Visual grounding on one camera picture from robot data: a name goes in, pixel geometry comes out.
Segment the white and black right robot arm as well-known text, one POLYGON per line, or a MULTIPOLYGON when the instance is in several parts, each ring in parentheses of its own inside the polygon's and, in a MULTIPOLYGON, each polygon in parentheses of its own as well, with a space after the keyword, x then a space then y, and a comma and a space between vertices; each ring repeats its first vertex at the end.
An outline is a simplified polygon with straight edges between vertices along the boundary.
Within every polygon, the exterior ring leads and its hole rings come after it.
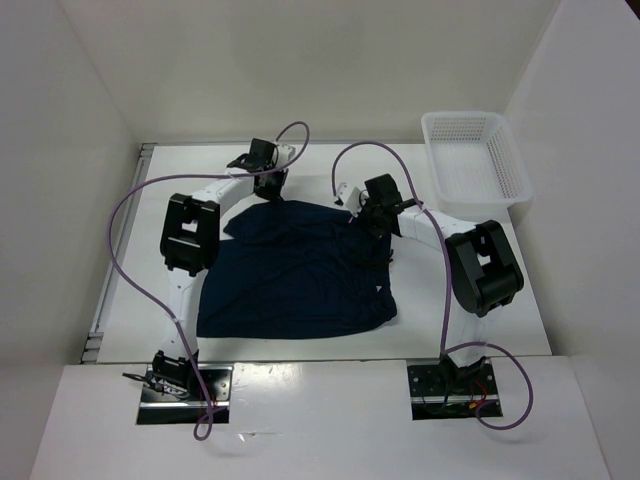
POLYGON ((388 174, 366 181, 363 190, 342 184, 337 198, 374 236, 406 237, 444 254, 449 320, 443 327, 438 378, 445 393, 464 391, 479 376, 501 309, 524 287, 501 224, 475 224, 422 209, 415 199, 402 198, 388 174))

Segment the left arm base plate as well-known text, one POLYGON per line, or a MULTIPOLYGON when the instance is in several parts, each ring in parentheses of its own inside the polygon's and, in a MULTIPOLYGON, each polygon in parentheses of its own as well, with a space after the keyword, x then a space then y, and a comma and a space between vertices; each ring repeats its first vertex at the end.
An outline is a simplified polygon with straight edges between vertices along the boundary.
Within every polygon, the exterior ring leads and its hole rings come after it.
MULTIPOLYGON (((209 365, 202 367, 200 373, 213 402, 213 423, 228 424, 233 367, 209 365)), ((190 389, 185 389, 155 379, 151 367, 147 368, 138 405, 137 425, 194 425, 205 413, 206 400, 196 380, 193 380, 190 389)))

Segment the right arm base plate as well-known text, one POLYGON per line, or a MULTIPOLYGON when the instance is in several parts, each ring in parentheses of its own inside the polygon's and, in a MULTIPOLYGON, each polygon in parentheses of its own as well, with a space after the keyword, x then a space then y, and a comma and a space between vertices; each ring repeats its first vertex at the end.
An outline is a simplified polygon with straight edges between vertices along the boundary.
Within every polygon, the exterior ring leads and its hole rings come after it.
POLYGON ((450 360, 409 363, 409 394, 413 420, 502 417, 498 388, 489 361, 457 368, 450 360))

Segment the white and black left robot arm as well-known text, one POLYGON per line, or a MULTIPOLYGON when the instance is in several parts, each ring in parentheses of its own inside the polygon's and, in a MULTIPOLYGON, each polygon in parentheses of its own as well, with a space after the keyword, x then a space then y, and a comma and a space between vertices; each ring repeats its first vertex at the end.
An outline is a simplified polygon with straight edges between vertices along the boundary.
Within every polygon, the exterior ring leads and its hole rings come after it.
POLYGON ((230 162, 212 183, 192 193, 170 197, 160 253, 168 270, 167 308, 172 326, 154 355, 149 380, 185 400, 201 391, 193 364, 198 357, 197 290, 220 250, 221 219, 241 200, 255 195, 279 200, 296 148, 265 140, 230 162))

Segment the white perforated plastic basket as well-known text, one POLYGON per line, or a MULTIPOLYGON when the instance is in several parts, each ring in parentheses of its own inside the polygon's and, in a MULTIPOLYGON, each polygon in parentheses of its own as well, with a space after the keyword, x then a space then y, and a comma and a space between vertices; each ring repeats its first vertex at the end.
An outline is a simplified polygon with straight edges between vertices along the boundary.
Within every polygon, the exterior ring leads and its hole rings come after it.
POLYGON ((506 119, 494 112, 440 111, 421 117, 435 194, 444 208, 509 208, 532 187, 506 119))

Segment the navy blue shorts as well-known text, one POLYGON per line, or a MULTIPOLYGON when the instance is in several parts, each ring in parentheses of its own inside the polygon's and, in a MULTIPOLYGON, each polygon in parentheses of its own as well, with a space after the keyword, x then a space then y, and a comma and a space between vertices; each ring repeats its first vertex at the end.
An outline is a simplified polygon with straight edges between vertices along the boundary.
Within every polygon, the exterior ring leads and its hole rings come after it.
POLYGON ((397 315, 391 237, 374 237, 346 211, 301 201, 256 204, 224 232, 201 289, 200 338, 334 338, 397 315))

